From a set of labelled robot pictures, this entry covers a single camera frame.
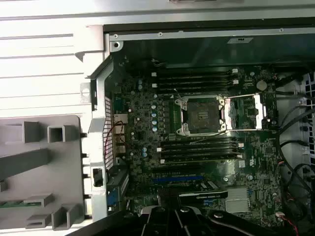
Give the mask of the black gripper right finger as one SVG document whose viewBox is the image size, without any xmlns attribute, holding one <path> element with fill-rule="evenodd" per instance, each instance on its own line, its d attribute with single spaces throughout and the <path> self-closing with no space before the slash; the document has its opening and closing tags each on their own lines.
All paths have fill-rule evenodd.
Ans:
<svg viewBox="0 0 315 236">
<path fill-rule="evenodd" d="M 175 215 L 185 236 L 277 236 L 278 233 L 221 210 L 204 216 L 200 209 L 189 206 L 175 194 Z"/>
</svg>

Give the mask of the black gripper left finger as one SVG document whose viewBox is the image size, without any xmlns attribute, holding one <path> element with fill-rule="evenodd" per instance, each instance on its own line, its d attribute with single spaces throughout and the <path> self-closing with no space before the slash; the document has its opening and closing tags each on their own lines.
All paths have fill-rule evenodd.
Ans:
<svg viewBox="0 0 315 236">
<path fill-rule="evenodd" d="M 140 213 L 119 211 L 71 233 L 72 236 L 168 236 L 171 216 L 176 210 L 176 194 L 160 193 L 157 205 Z"/>
</svg>

